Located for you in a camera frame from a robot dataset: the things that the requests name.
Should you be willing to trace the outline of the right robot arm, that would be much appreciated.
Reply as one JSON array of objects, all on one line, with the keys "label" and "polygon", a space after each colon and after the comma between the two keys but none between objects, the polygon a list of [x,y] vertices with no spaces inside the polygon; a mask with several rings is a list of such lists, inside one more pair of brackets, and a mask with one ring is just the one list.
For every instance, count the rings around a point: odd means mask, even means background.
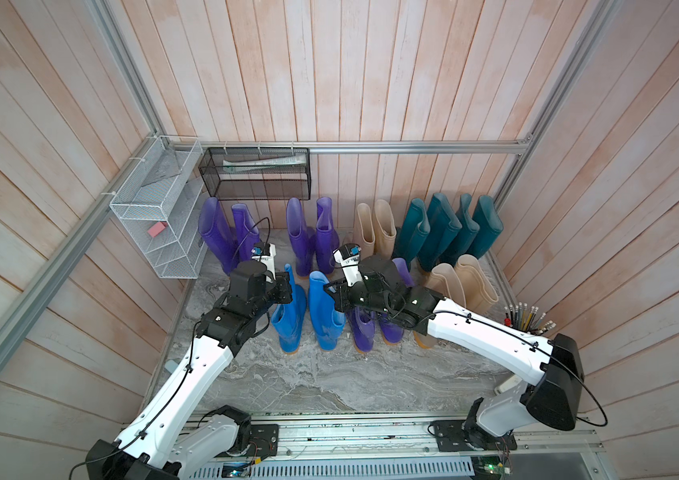
[{"label": "right robot arm", "polygon": [[337,311],[359,308],[383,314],[405,330],[455,343],[519,377],[519,384],[509,390],[475,400],[455,433],[435,426],[435,435],[461,442],[469,450],[515,449],[513,434],[519,428],[539,423],[571,431],[583,423],[577,412],[587,386],[573,338],[519,332],[435,290],[409,287],[393,261],[377,255],[363,258],[355,244],[341,246],[333,256],[345,277],[329,283],[325,292]]}]

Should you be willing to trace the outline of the beige boot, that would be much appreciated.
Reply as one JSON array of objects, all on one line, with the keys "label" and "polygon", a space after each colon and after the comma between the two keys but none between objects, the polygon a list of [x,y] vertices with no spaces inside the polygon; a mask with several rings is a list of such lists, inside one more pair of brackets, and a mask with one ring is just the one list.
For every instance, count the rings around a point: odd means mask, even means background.
[{"label": "beige boot", "polygon": [[465,295],[465,308],[481,315],[487,314],[489,310],[499,301],[497,291],[489,282],[489,277],[481,269],[479,260],[473,255],[463,254],[457,258],[455,273],[463,286]]},{"label": "beige boot", "polygon": [[[455,302],[459,307],[465,308],[467,300],[465,300],[465,290],[463,290],[463,283],[457,276],[457,272],[453,269],[451,264],[442,263],[433,268],[427,276],[427,280],[423,286],[443,294],[447,299]],[[429,349],[437,344],[437,337],[433,337],[429,330],[425,333],[415,332],[415,341],[417,345],[423,349]]]},{"label": "beige boot", "polygon": [[355,226],[353,226],[353,242],[359,245],[361,259],[375,253],[375,230],[373,230],[373,212],[367,203],[359,203],[355,208]]},{"label": "beige boot", "polygon": [[397,240],[395,216],[389,202],[378,199],[373,206],[373,231],[375,231],[375,254],[391,259]]}]

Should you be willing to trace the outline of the large teal boot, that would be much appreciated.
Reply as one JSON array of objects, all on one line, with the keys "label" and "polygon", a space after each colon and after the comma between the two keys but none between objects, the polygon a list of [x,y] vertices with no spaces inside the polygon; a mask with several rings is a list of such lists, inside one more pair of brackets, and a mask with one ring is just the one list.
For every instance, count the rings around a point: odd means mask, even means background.
[{"label": "large teal boot", "polygon": [[431,225],[429,225],[425,202],[421,198],[415,198],[409,204],[403,226],[397,232],[393,258],[401,258],[405,260],[407,266],[410,266],[423,248],[423,244],[425,244],[430,233]]}]

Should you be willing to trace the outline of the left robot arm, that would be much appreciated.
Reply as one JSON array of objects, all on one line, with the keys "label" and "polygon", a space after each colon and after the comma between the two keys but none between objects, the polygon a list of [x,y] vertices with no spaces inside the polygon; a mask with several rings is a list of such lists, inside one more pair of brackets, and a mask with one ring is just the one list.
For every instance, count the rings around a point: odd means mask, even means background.
[{"label": "left robot arm", "polygon": [[210,425],[183,430],[219,375],[259,334],[258,321],[294,297],[295,282],[273,261],[248,260],[230,276],[228,290],[195,324],[181,364],[136,419],[113,441],[99,440],[81,468],[91,479],[187,479],[233,448],[247,452],[248,416],[225,407]]}]

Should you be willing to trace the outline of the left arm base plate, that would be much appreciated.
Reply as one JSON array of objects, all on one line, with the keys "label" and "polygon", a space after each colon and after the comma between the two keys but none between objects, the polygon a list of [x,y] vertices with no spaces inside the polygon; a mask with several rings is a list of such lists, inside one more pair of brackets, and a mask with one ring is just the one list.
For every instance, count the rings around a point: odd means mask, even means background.
[{"label": "left arm base plate", "polygon": [[261,460],[278,454],[280,426],[278,424],[255,424],[246,426],[238,434],[234,445],[225,452],[215,455],[216,459]]}]

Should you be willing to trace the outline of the blue boot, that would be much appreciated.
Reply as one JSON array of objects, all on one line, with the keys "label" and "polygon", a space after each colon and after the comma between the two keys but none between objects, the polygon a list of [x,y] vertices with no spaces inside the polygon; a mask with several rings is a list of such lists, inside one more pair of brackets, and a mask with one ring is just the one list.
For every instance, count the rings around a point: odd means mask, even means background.
[{"label": "blue boot", "polygon": [[291,264],[287,264],[285,270],[289,274],[292,301],[277,308],[272,319],[272,326],[279,335],[283,352],[294,354],[300,347],[308,300],[303,286],[296,283]]}]

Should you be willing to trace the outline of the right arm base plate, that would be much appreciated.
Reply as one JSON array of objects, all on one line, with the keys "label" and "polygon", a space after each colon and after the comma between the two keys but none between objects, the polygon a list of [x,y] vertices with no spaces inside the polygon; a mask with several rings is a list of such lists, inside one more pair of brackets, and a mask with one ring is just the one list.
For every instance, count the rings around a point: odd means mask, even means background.
[{"label": "right arm base plate", "polygon": [[493,437],[479,427],[467,426],[467,420],[435,420],[427,430],[435,437],[439,452],[517,450],[513,433]]}]

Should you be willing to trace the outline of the blue boot underneath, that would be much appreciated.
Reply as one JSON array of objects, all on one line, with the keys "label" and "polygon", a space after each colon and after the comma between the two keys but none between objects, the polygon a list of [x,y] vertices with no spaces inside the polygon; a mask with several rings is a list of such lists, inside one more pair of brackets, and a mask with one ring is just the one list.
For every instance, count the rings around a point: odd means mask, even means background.
[{"label": "blue boot underneath", "polygon": [[325,286],[329,279],[321,271],[310,274],[309,310],[311,322],[321,349],[332,351],[345,328],[345,314],[335,310],[335,301]]}]

